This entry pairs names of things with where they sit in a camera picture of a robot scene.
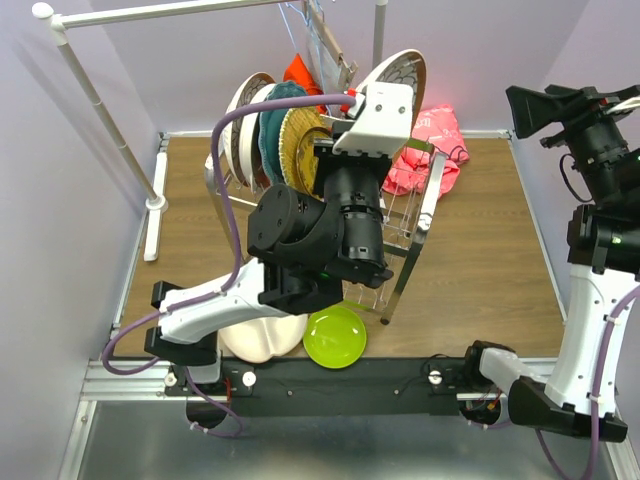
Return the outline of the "yellow black patterned plate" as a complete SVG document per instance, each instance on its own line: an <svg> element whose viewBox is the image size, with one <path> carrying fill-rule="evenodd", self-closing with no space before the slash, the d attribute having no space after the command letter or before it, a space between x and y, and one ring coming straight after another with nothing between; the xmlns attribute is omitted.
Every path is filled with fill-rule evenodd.
<svg viewBox="0 0 640 480"><path fill-rule="evenodd" d="M316 139L329 139L330 131L324 127L312 127L300 139L296 152L296 168L304 191L313 195L318 159L314 154Z"/></svg>

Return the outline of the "woven bamboo plate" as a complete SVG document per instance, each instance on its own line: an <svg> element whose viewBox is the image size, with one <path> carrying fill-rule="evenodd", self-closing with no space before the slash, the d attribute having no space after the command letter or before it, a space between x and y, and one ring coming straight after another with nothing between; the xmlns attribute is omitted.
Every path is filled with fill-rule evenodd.
<svg viewBox="0 0 640 480"><path fill-rule="evenodd" d="M293 108L285 115L279 135L279 161L284 183L302 193L306 192L298 176L296 152L302 135L312 127L326 128L317 109Z"/></svg>

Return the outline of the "teal scalloped plate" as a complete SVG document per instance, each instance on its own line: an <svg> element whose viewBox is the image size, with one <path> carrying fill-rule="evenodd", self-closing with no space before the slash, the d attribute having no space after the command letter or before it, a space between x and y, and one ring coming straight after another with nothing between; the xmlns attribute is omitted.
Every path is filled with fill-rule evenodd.
<svg viewBox="0 0 640 480"><path fill-rule="evenodd" d="M306 96L306 90L294 81L285 81L275 85L267 95L267 100ZM276 109L259 114L258 147L261 154L264 173L271 184L284 182L279 161L279 135L282 122L288 109Z"/></svg>

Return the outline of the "grey swirl ceramic plate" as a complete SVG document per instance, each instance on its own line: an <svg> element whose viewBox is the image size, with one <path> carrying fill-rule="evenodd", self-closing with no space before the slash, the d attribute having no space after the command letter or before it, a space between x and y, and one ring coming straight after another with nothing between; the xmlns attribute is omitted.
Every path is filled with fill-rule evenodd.
<svg viewBox="0 0 640 480"><path fill-rule="evenodd" d="M257 72L247 78L235 92L234 108L258 103L266 99L273 89L274 79L265 72ZM261 166L257 150L258 114L253 113L232 123L232 165L237 180L256 192L259 186Z"/></svg>

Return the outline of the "floral brown rim plate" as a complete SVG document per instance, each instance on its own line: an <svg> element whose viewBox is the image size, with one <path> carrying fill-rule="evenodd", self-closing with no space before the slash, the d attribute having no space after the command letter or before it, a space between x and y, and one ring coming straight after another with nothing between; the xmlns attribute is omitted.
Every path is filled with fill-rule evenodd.
<svg viewBox="0 0 640 480"><path fill-rule="evenodd" d="M427 63L423 54L416 49L400 51L376 66L356 87L363 92L371 82L408 85L413 90L412 117L416 123L422 107L428 80Z"/></svg>
<svg viewBox="0 0 640 480"><path fill-rule="evenodd" d="M265 86L273 84L274 79L266 72L256 72L246 78L236 89L228 104L226 113L251 102L254 96ZM244 118L235 119L227 124L222 133L223 148L227 164L234 178L243 186L249 183L241 168L240 162L240 133Z"/></svg>

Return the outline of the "lime green plate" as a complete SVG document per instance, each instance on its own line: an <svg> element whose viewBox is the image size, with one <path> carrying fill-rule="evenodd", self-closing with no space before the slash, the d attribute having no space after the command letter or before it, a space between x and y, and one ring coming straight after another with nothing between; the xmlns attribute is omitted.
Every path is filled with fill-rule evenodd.
<svg viewBox="0 0 640 480"><path fill-rule="evenodd" d="M358 314L334 305L309 316L302 342L317 365L338 370L353 365L362 356L367 331Z"/></svg>

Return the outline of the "white divided plate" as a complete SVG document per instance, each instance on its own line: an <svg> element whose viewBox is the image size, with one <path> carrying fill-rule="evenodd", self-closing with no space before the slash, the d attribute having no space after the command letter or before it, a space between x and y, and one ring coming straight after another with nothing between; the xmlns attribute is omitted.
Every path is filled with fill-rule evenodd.
<svg viewBox="0 0 640 480"><path fill-rule="evenodd" d="M249 363L265 363L292 351L302 340L309 315L261 317L221 329L224 346Z"/></svg>

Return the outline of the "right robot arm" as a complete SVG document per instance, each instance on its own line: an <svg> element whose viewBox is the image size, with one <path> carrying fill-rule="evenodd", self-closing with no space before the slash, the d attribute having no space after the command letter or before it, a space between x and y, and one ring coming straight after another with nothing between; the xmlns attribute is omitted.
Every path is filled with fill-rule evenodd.
<svg viewBox="0 0 640 480"><path fill-rule="evenodd" d="M616 371L639 295L639 152L629 149L617 123L638 108L639 88L511 86L506 95L518 138L561 124L540 143L568 148L591 198L568 223L571 295L550 377L535 374L506 346L477 341L467 349L460 379L474 392L495 385L506 394L516 425L620 443L628 427L616 415Z"/></svg>

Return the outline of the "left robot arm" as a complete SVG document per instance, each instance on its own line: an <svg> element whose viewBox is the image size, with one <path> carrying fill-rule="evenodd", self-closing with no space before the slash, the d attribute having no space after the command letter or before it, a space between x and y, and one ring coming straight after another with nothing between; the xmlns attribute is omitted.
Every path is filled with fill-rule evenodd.
<svg viewBox="0 0 640 480"><path fill-rule="evenodd" d="M311 195L276 184L248 219L250 261L237 272L196 287L154 288L160 315L147 329L147 353L189 368L201 395L222 380L215 365L218 331L259 318L315 313L343 299L346 282L376 289L393 273L384 255L380 189L392 165L384 153L337 153L315 141L318 167Z"/></svg>

